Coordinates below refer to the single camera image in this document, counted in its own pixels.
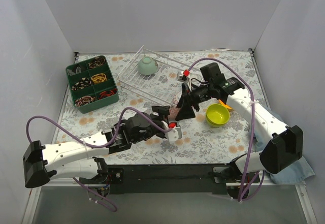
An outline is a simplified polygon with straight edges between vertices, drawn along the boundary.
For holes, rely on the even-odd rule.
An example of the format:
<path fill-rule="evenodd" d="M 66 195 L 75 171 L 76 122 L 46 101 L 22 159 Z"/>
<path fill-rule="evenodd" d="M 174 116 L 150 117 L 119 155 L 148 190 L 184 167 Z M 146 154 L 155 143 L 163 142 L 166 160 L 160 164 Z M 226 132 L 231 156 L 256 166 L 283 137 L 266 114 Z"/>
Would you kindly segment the pink patterned bowl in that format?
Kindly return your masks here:
<path fill-rule="evenodd" d="M 169 109 L 169 115 L 168 115 L 168 119 L 169 120 L 175 120 L 175 118 L 177 117 L 178 113 L 180 111 L 180 108 L 177 107 L 172 107 Z"/>

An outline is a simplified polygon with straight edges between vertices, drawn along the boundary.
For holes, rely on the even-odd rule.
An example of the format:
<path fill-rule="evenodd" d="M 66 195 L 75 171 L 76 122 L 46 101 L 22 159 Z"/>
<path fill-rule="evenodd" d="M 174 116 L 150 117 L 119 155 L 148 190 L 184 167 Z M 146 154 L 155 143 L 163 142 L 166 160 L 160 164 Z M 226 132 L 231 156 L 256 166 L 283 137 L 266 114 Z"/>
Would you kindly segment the orange bowl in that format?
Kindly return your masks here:
<path fill-rule="evenodd" d="M 225 104 L 222 100 L 219 100 L 219 103 L 224 106 L 228 111 L 232 111 L 232 107 L 228 106 L 227 104 Z"/>

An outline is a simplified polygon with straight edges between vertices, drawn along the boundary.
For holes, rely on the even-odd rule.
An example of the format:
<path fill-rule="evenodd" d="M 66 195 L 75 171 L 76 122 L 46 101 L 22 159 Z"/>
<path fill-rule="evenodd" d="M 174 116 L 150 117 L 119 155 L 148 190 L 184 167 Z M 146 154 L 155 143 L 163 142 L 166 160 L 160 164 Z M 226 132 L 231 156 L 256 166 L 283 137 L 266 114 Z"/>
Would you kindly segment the lime green bowl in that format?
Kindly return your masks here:
<path fill-rule="evenodd" d="M 221 104 L 212 104 L 206 110 L 206 121 L 212 127 L 221 127 L 228 123 L 230 113 Z"/>

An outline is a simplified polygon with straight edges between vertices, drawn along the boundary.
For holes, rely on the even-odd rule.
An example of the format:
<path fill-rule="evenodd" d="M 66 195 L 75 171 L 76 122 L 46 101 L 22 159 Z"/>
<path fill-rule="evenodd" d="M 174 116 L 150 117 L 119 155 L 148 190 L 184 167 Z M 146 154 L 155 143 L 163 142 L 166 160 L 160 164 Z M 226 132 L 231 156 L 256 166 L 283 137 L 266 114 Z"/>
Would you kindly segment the pale green ceramic bowl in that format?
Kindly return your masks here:
<path fill-rule="evenodd" d="M 137 68 L 143 75 L 152 75 L 158 71 L 158 64 L 152 57 L 143 56 L 138 62 Z"/>

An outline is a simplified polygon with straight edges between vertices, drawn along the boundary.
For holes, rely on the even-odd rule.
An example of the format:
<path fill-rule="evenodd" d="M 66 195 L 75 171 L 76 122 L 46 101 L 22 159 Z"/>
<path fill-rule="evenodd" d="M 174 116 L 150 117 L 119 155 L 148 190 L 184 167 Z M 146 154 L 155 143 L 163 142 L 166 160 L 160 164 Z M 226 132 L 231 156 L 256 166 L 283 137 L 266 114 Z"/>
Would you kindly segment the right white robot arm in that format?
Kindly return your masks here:
<path fill-rule="evenodd" d="M 252 92 L 242 79 L 226 79 L 218 63 L 205 65 L 200 71 L 204 79 L 200 86 L 191 84 L 189 70 L 177 74 L 183 84 L 176 120 L 194 118 L 200 103 L 216 98 L 239 113 L 251 124 L 251 131 L 266 143 L 263 150 L 246 153 L 230 162 L 229 173 L 235 182 L 243 181 L 249 172 L 264 170 L 277 174 L 302 157 L 303 131 L 300 127 L 290 127 L 275 118 L 251 98 Z"/>

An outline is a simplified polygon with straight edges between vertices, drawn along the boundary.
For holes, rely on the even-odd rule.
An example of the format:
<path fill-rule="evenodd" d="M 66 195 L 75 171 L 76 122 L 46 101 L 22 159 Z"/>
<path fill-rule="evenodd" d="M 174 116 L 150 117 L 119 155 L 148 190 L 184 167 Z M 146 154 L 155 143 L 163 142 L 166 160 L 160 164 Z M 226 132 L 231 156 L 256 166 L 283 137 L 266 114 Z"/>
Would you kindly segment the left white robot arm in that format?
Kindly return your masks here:
<path fill-rule="evenodd" d="M 42 144 L 41 141 L 30 141 L 24 153 L 23 172 L 24 186 L 36 188 L 59 178 L 86 178 L 96 183 L 103 183 L 109 177 L 105 163 L 99 156 L 130 149 L 132 144 L 147 140 L 153 136 L 168 139 L 178 138 L 177 124 L 169 123 L 169 107 L 154 107 L 155 114 L 147 114 L 135 108 L 134 116 L 123 119 L 107 131 L 78 138 L 60 144 Z"/>

